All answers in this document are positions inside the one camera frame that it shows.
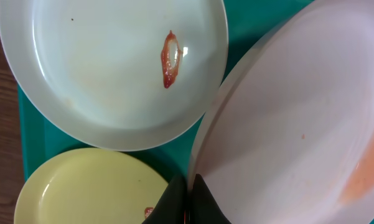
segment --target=plate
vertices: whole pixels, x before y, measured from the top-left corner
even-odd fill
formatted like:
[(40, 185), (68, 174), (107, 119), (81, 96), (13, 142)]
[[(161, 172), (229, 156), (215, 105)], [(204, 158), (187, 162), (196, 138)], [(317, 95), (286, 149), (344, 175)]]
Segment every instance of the plate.
[(374, 0), (315, 1), (246, 60), (203, 118), (189, 186), (201, 174), (231, 223), (370, 223)]
[(28, 179), (15, 224), (142, 223), (167, 182), (120, 152), (76, 149), (53, 157)]
[[(180, 65), (165, 88), (161, 53), (170, 33), (179, 51), (171, 42), (169, 60)], [(0, 1), (0, 35), (18, 83), (49, 121), (123, 151), (161, 145), (191, 127), (227, 61), (221, 0)]]

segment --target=wooden table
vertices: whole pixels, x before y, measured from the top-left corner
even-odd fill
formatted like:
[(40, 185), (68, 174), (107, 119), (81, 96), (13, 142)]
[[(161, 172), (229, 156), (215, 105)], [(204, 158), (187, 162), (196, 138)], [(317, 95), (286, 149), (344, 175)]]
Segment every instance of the wooden table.
[(0, 43), (0, 224), (13, 223), (22, 169), (17, 84)]

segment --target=yellow plate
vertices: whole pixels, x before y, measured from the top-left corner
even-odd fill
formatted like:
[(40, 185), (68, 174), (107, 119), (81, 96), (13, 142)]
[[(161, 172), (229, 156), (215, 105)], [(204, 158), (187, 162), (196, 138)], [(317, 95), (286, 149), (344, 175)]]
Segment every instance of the yellow plate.
[(15, 224), (142, 223), (167, 182), (120, 152), (77, 149), (41, 165), (19, 195)]

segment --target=green tray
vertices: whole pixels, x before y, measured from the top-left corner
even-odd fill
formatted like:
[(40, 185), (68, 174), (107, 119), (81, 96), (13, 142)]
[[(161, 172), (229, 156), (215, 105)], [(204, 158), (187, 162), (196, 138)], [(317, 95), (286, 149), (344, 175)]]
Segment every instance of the green tray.
[[(261, 36), (310, 2), (312, 1), (224, 0), (230, 38), (224, 78)], [(20, 88), (18, 98), (25, 179), (51, 157), (67, 150), (88, 147), (47, 121)], [(186, 133), (165, 145), (130, 154), (150, 165), (167, 180), (175, 173), (186, 175), (199, 124), (200, 120)]]

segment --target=sauce residue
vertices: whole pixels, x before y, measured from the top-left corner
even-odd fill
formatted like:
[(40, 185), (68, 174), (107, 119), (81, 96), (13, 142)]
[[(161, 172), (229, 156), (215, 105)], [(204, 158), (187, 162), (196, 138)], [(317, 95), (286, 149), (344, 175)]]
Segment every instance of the sauce residue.
[(340, 201), (350, 203), (374, 188), (374, 135), (345, 186)]
[(152, 213), (153, 210), (154, 210), (154, 208), (152, 208), (152, 207), (145, 208), (145, 210), (144, 210), (145, 219), (148, 218), (148, 216)]
[[(175, 58), (175, 65), (172, 66), (170, 58), (170, 44), (175, 42), (177, 44), (177, 56)], [(180, 60), (183, 52), (180, 49), (177, 37), (170, 30), (164, 41), (163, 50), (161, 53), (162, 71), (163, 71), (163, 84), (164, 88), (169, 88), (175, 81), (176, 76), (179, 74)]]

